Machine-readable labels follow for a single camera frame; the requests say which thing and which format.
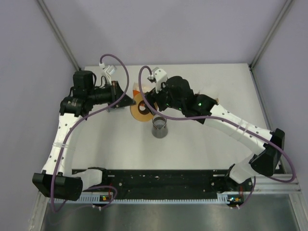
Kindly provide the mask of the orange white coffee filter bag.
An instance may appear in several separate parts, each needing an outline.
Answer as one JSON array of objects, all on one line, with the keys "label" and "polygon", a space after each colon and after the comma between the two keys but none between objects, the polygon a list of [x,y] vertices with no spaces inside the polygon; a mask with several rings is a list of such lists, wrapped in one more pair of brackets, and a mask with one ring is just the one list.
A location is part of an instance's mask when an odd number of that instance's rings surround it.
[{"label": "orange white coffee filter bag", "polygon": [[[142,91],[144,93],[151,91],[151,87],[145,84],[141,85]],[[133,97],[135,97],[136,95],[138,95],[140,93],[140,88],[139,88],[139,84],[137,82],[134,82],[133,87],[132,87],[132,93],[133,93]]]}]

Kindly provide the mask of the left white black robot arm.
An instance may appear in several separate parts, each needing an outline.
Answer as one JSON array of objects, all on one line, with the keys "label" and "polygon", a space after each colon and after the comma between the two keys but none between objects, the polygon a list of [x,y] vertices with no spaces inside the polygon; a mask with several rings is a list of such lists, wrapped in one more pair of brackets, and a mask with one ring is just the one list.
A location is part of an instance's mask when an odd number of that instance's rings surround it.
[{"label": "left white black robot arm", "polygon": [[118,81],[95,85],[92,71],[79,70],[73,75],[70,93],[60,103],[59,124],[49,157],[40,173],[34,173],[32,182],[46,197],[76,201],[83,190],[94,186],[104,191],[109,179],[100,167],[90,167],[82,172],[72,172],[72,161],[83,124],[95,105],[124,108],[135,105]]}]

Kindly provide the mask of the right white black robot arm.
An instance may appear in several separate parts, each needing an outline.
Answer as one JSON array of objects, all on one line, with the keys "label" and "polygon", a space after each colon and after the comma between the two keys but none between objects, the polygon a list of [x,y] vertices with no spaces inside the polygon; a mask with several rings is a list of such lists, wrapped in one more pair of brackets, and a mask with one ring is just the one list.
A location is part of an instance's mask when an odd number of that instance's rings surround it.
[{"label": "right white black robot arm", "polygon": [[284,131],[279,128],[270,131],[248,123],[215,99],[194,93],[189,82],[180,76],[155,78],[152,74],[148,79],[155,83],[145,94],[151,106],[157,104],[160,111],[179,110],[185,117],[194,117],[199,123],[222,131],[252,151],[249,157],[229,168],[224,179],[229,190],[237,190],[245,180],[257,174],[266,177],[274,174],[281,157],[276,148],[284,147]]}]

